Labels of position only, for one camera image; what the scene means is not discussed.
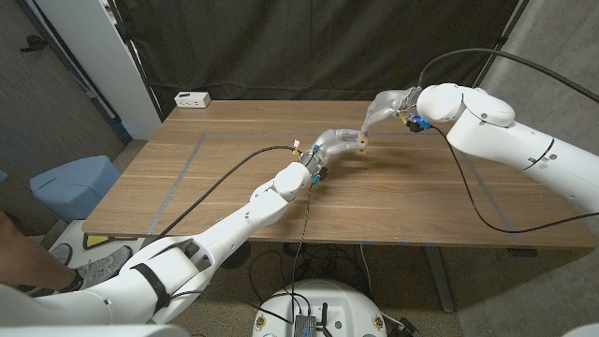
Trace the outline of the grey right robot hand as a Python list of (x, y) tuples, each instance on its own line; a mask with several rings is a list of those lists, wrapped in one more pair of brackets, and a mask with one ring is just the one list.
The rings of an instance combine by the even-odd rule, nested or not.
[(409, 110), (416, 106), (421, 87), (404, 90), (387, 90), (377, 94), (366, 110), (361, 132), (366, 134), (375, 124), (389, 118), (400, 118), (401, 110)]

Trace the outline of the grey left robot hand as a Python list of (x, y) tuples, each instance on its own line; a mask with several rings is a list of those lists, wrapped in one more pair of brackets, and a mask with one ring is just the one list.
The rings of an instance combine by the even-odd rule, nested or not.
[(336, 155), (363, 151), (366, 145), (367, 140), (358, 130), (329, 129), (316, 139), (309, 150), (302, 155), (300, 162), (311, 175), (315, 175)]

